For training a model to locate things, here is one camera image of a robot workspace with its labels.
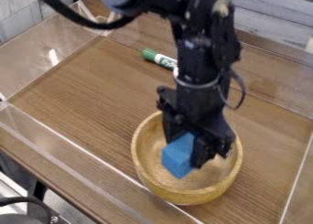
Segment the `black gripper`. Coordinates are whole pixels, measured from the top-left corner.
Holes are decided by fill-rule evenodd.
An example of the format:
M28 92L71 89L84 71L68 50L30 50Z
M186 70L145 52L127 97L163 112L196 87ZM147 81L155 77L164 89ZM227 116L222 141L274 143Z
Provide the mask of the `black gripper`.
M156 89L164 139L171 143L184 133L192 134L191 167L198 169L215 155L226 158L235 141L235 131L223 116L228 90L228 79L202 85L178 80L174 89Z

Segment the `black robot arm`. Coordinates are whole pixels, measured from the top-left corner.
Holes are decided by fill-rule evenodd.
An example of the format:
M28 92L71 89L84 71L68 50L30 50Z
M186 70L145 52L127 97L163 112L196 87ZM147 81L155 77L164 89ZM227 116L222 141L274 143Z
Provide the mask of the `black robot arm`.
M235 131L224 120L223 109L238 108L227 102L227 96L230 82L240 80L234 64L242 49L232 0L101 0L120 14L120 19L109 23L96 23L80 16L61 0L41 1L73 23L92 29L120 28L147 12L168 20L178 66L176 87L156 89L164 139L171 143L184 133L192 134L188 163L194 168L218 155L226 157Z

